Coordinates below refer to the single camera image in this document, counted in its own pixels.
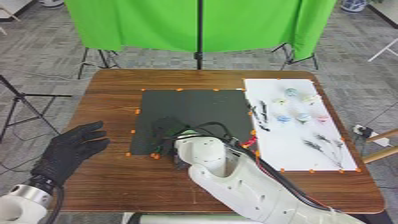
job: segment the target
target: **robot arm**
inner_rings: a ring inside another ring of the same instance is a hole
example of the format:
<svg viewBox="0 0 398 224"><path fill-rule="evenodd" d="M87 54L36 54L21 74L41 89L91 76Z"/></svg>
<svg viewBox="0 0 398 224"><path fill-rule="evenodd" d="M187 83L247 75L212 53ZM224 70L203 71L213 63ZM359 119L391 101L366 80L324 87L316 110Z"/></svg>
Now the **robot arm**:
<svg viewBox="0 0 398 224"><path fill-rule="evenodd" d="M0 197L0 224L36 224L46 216L46 208L57 188L55 213L46 224L53 223L62 205L62 185L75 170L91 156L109 146L105 131L98 131L103 122L78 126L52 139L43 158L32 169L29 184L16 185L9 194Z"/></svg>
<svg viewBox="0 0 398 224"><path fill-rule="evenodd" d="M251 220L277 224L361 224L345 213L320 210L297 199L281 183L260 170L249 156L213 137L176 141L189 174L233 211Z"/></svg>

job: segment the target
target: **robot forearm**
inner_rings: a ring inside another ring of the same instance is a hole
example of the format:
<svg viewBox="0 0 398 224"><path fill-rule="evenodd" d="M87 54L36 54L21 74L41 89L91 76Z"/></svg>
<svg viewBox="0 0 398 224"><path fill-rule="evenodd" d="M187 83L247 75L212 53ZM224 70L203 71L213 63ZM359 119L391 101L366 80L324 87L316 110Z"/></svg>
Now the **robot forearm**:
<svg viewBox="0 0 398 224"><path fill-rule="evenodd" d="M37 187L16 185L0 197L0 224L36 224L46 216L52 195Z"/></svg>

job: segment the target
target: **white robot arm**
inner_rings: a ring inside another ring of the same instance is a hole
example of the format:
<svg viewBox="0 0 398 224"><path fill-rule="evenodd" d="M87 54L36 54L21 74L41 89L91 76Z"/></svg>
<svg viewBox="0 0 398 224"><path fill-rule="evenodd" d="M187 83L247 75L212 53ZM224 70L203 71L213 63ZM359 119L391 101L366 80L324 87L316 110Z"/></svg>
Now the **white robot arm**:
<svg viewBox="0 0 398 224"><path fill-rule="evenodd" d="M0 197L0 224L36 224L46 216L52 195L29 185L16 185Z"/></svg>
<svg viewBox="0 0 398 224"><path fill-rule="evenodd" d="M311 207L261 171L249 156L215 137L176 141L181 160L192 165L189 174L233 211L251 220L277 224L361 224L332 208Z"/></svg>

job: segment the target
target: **black mat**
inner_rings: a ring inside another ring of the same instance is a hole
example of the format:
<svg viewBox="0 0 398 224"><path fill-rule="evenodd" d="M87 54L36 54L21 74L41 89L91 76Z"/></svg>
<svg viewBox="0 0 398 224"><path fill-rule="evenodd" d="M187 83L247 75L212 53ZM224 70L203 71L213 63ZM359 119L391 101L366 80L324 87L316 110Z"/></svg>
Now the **black mat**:
<svg viewBox="0 0 398 224"><path fill-rule="evenodd" d="M247 115L245 94L240 90L185 90L146 91L141 103L141 115L135 122L132 154L146 155L153 152L153 122L176 118L187 125L196 126L217 121L226 126L242 142L251 138L251 116ZM219 127L206 128L217 136L224 135Z"/></svg>

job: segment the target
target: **cable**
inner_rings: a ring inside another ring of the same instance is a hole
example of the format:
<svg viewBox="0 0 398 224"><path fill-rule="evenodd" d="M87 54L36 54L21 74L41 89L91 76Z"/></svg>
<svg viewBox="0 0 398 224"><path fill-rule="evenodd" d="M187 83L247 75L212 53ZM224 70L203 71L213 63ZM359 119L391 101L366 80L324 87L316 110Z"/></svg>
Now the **cable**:
<svg viewBox="0 0 398 224"><path fill-rule="evenodd" d="M226 135L231 134L231 132L229 132L226 126L224 126L224 124L220 124L219 122L208 122L203 125L197 125L196 128L197 127L203 127L206 125L219 125L224 128ZM174 136L174 138L169 138L169 139L183 140L183 139L197 138L197 137L215 137L215 138L219 138L219 140L229 146L229 148L235 149L235 151L238 151L242 154L245 154L249 156L249 158L252 159L254 163L256 163L256 160L260 161L258 162L260 167L261 167L260 170L265 172L267 175L270 175L274 177L276 181L281 183L281 185L284 186L286 190L290 191L290 193L293 194L293 196L297 197L297 199L302 201L302 203L306 203L313 208L316 208L316 209L320 209L324 211L331 211L331 208L325 207L325 205L300 191L300 189L297 188L297 186L293 185L293 183L288 181L288 179L284 178L284 176L281 175L281 173L276 171L276 169L272 168L272 166L268 165L268 163L263 161L263 159L261 158L256 158L256 155L254 155L252 151L247 150L245 148L242 148L238 141L236 141L236 143L233 145L231 144L231 139L224 139L224 138L220 138L217 136L212 136L212 135L192 135L192 136L187 136L183 138L178 137L178 136Z"/></svg>
<svg viewBox="0 0 398 224"><path fill-rule="evenodd" d="M16 165L13 168L9 168L5 165L4 165L4 163L2 163L2 167L7 169L2 173L0 173L0 176L9 172L9 171L14 171L14 169L20 167L20 166L23 166L30 161L34 161L36 159L39 159L41 158L41 155L39 156L36 156L32 159L29 159L23 163L20 163L20 165Z"/></svg>
<svg viewBox="0 0 398 224"><path fill-rule="evenodd" d="M53 208L53 212L52 212L50 218L46 220L46 224L53 224L55 223L55 219L57 219L61 208L62 208L62 204L64 204L64 187L62 186L55 186L55 190L57 190L57 204L55 204L55 208Z"/></svg>

